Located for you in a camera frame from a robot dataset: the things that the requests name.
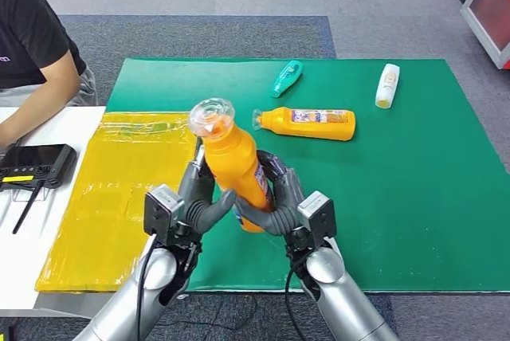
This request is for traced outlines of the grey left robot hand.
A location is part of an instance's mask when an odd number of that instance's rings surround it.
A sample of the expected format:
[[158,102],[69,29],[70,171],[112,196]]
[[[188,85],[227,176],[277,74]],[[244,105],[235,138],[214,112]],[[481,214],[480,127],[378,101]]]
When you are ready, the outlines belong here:
[[179,221],[203,235],[228,214],[235,203],[236,193],[226,189],[213,201],[215,178],[205,160],[201,138],[197,139],[194,159],[188,164],[181,179],[178,195],[183,200]]

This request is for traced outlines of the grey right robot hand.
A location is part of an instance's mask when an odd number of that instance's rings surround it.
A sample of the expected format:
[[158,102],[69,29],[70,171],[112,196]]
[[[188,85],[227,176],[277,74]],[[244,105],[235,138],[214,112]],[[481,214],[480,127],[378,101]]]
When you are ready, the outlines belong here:
[[242,218],[275,236],[287,235],[301,226],[298,205],[304,200],[304,195],[295,170],[270,152],[258,150],[257,156],[264,175],[272,183],[275,208],[265,212],[250,206],[244,198],[237,198],[235,207]]

